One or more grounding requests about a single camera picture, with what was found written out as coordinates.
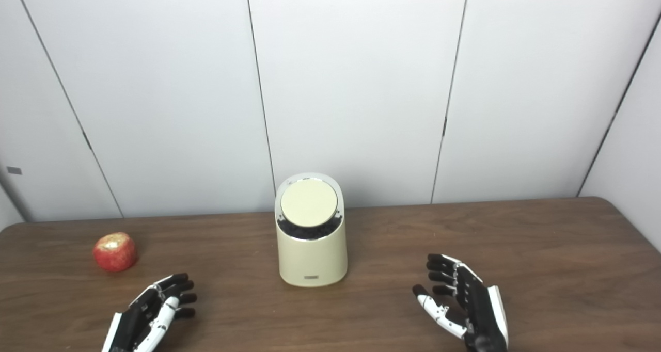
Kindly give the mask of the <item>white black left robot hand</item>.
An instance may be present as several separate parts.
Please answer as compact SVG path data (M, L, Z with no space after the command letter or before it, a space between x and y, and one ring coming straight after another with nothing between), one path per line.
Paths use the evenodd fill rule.
M174 274L147 286L121 313L115 313L102 345L103 351L154 351L178 319L194 317L186 308L197 295L188 274Z

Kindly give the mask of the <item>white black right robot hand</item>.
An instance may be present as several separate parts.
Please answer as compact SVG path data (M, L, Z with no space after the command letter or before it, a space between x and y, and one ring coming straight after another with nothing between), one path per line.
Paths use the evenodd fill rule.
M416 300L434 322L463 340L468 351L508 351L509 331L498 286L486 286L468 265L444 254L427 257L432 292L413 286Z

